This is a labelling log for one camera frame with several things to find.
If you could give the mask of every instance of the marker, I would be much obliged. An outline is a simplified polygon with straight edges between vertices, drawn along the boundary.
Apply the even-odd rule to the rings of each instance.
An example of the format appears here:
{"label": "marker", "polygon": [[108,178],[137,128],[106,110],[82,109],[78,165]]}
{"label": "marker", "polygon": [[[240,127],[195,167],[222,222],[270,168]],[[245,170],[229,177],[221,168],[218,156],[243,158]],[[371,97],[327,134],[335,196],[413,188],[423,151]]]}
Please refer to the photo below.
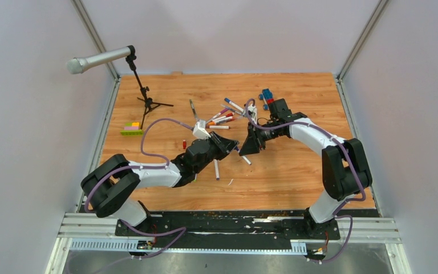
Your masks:
{"label": "marker", "polygon": [[212,116],[212,118],[210,118],[209,120],[206,121],[206,123],[209,123],[210,121],[214,120],[215,118],[219,117],[219,115],[222,115],[223,113],[225,113],[228,109],[225,108],[223,110],[221,110],[221,112],[219,112],[218,114],[215,114],[214,116]]}
{"label": "marker", "polygon": [[[237,151],[237,153],[239,153],[238,147],[235,147],[234,149]],[[244,159],[244,161],[246,161],[246,163],[248,163],[248,165],[250,166],[252,165],[251,161],[246,156],[241,156],[241,157]]]}
{"label": "marker", "polygon": [[220,120],[215,120],[215,121],[209,122],[208,125],[209,126],[219,126],[220,124],[224,124],[224,123],[227,123],[227,122],[233,121],[233,120],[235,120],[234,117],[226,117],[226,118],[222,118]]}
{"label": "marker", "polygon": [[207,126],[207,128],[217,129],[217,130],[228,130],[229,126]]}
{"label": "marker", "polygon": [[219,126],[220,124],[225,124],[225,123],[232,122],[232,121],[234,121],[235,119],[236,119],[235,117],[227,117],[226,119],[219,120],[219,121],[216,123],[216,126]]}
{"label": "marker", "polygon": [[237,111],[237,110],[235,110],[235,109],[233,109],[233,108],[230,108],[230,107],[228,107],[228,106],[224,106],[223,104],[221,104],[221,106],[227,108],[228,110],[230,110],[230,111],[232,111],[232,112],[234,112],[234,113],[237,113],[237,114],[239,114],[239,115],[241,115],[241,116],[244,116],[244,114],[243,114],[242,112],[239,112],[239,111]]}
{"label": "marker", "polygon": [[228,98],[224,98],[224,101],[228,102],[231,106],[237,108],[238,111],[244,112],[242,107],[236,105],[233,101],[229,100]]}
{"label": "marker", "polygon": [[233,116],[234,115],[234,113],[228,113],[227,115],[225,115],[225,116],[221,116],[221,117],[218,117],[218,118],[215,118],[215,119],[212,119],[212,121],[217,121],[217,120],[221,120],[221,119],[224,119],[224,118],[227,118],[227,117],[231,117],[231,116]]}
{"label": "marker", "polygon": [[194,118],[196,121],[199,121],[199,117],[197,117],[196,109],[194,108],[194,104],[192,103],[192,99],[189,99],[190,107],[192,108],[192,113],[194,113]]}
{"label": "marker", "polygon": [[214,168],[216,169],[216,180],[219,181],[219,161],[214,159]]}

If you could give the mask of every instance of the silver microphone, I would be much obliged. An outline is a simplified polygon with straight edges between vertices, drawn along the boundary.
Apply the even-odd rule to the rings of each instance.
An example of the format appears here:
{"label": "silver microphone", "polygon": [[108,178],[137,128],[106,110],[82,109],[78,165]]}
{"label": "silver microphone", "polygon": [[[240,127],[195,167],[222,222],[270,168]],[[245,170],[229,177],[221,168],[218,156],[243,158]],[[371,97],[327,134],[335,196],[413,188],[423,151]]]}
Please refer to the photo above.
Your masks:
{"label": "silver microphone", "polygon": [[133,46],[128,46],[84,58],[73,58],[66,63],[66,68],[71,74],[83,73],[92,67],[96,67],[122,57],[127,57],[132,52],[135,53],[135,49]]}

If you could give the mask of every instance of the wooden table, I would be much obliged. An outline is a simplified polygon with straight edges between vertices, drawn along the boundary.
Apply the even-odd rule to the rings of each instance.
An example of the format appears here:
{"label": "wooden table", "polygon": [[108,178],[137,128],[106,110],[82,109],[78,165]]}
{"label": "wooden table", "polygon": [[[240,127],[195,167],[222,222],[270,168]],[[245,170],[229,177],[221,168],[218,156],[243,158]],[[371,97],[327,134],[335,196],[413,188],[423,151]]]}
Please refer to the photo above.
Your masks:
{"label": "wooden table", "polygon": [[[228,97],[237,104],[247,99],[257,100],[263,88],[269,88],[275,99],[285,98],[292,112],[301,111],[317,125],[346,139],[351,138],[334,79],[329,73],[308,74],[201,74],[141,76],[150,87],[148,96],[156,102],[171,103],[174,107],[160,106],[145,119],[152,121],[169,117],[191,126],[195,120],[190,109],[192,99],[201,119],[209,119],[222,110]],[[140,136],[122,136],[125,123],[141,121],[144,111],[134,76],[121,80],[116,103],[102,153],[102,161],[114,154],[123,154],[128,160],[160,163],[160,158],[140,153]],[[259,117],[269,117],[258,102]],[[247,136],[247,120],[228,123],[232,129],[215,130],[241,144]],[[170,159],[183,153],[183,139],[194,140],[192,133],[171,122],[158,122],[145,139],[146,152],[163,154]],[[132,197],[142,201],[151,211],[159,210],[221,210],[221,209],[304,209],[311,206],[323,191],[321,158],[304,144],[287,137],[268,141],[266,150],[249,155],[251,166],[233,152],[220,161],[221,179],[216,180],[214,165],[208,165],[196,182],[179,188],[142,188]],[[370,190],[367,200],[350,203],[349,208],[374,208]]]}

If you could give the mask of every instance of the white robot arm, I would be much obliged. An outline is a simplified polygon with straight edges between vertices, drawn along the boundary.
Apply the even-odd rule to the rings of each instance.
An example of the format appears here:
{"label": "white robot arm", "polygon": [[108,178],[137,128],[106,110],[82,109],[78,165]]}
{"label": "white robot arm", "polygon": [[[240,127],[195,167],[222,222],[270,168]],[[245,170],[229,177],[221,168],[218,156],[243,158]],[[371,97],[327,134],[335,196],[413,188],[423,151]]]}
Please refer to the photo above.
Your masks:
{"label": "white robot arm", "polygon": [[305,216],[310,221],[311,229],[314,229],[316,224],[333,219],[340,206],[360,192],[350,167],[343,166],[346,156],[340,145],[346,149],[362,187],[371,185],[372,177],[362,143],[357,139],[346,140],[321,129],[301,112],[293,114],[284,99],[275,100],[268,107],[270,120],[266,124],[248,124],[248,137],[240,155],[259,153],[266,148],[266,141],[288,136],[304,143],[322,157],[325,190],[308,208]]}
{"label": "white robot arm", "polygon": [[213,160],[222,160],[239,144],[211,132],[208,138],[197,139],[184,153],[164,164],[128,161],[116,154],[100,165],[81,182],[97,217],[115,216],[137,226],[150,216],[141,202],[129,198],[143,187],[182,187]]}

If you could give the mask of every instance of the gray floor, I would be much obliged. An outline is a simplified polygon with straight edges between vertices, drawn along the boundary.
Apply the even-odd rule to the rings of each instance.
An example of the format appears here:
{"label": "gray floor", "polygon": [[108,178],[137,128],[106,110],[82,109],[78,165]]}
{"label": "gray floor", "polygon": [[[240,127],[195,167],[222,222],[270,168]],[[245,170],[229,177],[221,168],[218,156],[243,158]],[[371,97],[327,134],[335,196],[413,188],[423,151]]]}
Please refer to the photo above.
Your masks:
{"label": "gray floor", "polygon": [[[333,255],[339,244],[328,245]],[[73,251],[68,258],[72,274],[93,273],[117,259],[129,256],[126,252]],[[230,255],[164,253],[154,258],[126,260],[100,273],[172,273],[172,274],[279,274],[279,273],[392,273],[385,245],[349,244],[337,260],[317,265],[295,255]]]}

